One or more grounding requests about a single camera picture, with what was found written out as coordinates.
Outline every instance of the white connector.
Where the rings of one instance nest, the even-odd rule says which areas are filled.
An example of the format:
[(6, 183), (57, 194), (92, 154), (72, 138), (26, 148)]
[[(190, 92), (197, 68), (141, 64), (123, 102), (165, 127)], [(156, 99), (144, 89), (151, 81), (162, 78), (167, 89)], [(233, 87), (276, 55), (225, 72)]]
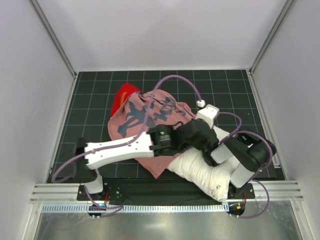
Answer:
[(206, 105), (206, 102), (205, 102), (205, 100), (198, 100), (198, 101), (196, 101), (196, 105), (199, 108), (203, 108)]
[(195, 116), (195, 119), (204, 120), (209, 127), (212, 129), (214, 127), (214, 120), (218, 116), (219, 108), (208, 104), (205, 108), (200, 109)]
[(100, 175), (98, 170), (96, 172), (97, 172), (96, 179), (94, 181), (86, 182), (84, 184), (90, 194), (98, 194), (104, 190), (104, 183), (103, 183), (102, 176)]

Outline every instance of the white wall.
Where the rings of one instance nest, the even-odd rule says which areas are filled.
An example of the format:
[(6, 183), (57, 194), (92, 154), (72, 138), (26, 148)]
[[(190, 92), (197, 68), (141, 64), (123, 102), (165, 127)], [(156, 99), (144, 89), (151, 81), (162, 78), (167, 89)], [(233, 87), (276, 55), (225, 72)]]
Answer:
[(285, 0), (39, 0), (77, 71), (250, 68)]
[(254, 73), (281, 163), (301, 187), (314, 230), (320, 223), (319, 12), (319, 0), (297, 0)]
[(27, 0), (0, 7), (0, 239), (21, 239), (44, 183), (71, 74)]

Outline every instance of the red fabric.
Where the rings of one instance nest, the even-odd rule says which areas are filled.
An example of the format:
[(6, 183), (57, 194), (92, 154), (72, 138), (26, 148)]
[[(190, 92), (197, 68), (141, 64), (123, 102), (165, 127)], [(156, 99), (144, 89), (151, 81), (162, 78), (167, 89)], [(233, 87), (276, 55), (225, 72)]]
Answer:
[[(145, 94), (134, 92), (108, 121), (108, 133), (112, 141), (137, 135), (143, 127), (146, 106), (153, 102), (153, 91)], [(149, 109), (145, 131), (157, 125), (188, 123), (195, 118), (190, 107), (184, 102), (176, 102), (166, 91), (155, 91), (152, 108)], [(155, 179), (168, 167), (176, 156), (156, 156), (135, 158)]]
[(121, 105), (125, 103), (127, 98), (135, 92), (141, 92), (141, 90), (128, 82), (122, 84), (120, 90), (115, 94), (115, 98), (111, 109), (111, 117), (116, 113), (116, 111), (121, 107)]

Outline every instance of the metal sheet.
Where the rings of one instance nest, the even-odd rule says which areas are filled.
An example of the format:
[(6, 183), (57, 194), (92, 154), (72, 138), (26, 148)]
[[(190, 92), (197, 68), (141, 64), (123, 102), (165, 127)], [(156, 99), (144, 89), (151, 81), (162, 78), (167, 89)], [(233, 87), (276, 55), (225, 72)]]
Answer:
[[(257, 214), (265, 204), (247, 202), (245, 215)], [(265, 214), (250, 220), (224, 212), (118, 214), (57, 229), (72, 227), (87, 216), (42, 213), (35, 240), (302, 240), (290, 201), (271, 202)]]

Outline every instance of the white cable tray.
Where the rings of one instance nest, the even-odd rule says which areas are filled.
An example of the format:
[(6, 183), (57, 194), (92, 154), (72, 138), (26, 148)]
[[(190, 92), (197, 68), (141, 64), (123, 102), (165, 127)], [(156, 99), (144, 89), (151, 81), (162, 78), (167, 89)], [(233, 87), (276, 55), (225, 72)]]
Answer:
[[(89, 210), (91, 203), (45, 203), (41, 213), (111, 213), (111, 210)], [(204, 206), (136, 206), (126, 205), (119, 213), (200, 213), (200, 212), (227, 212), (229, 205), (222, 202), (221, 205)]]

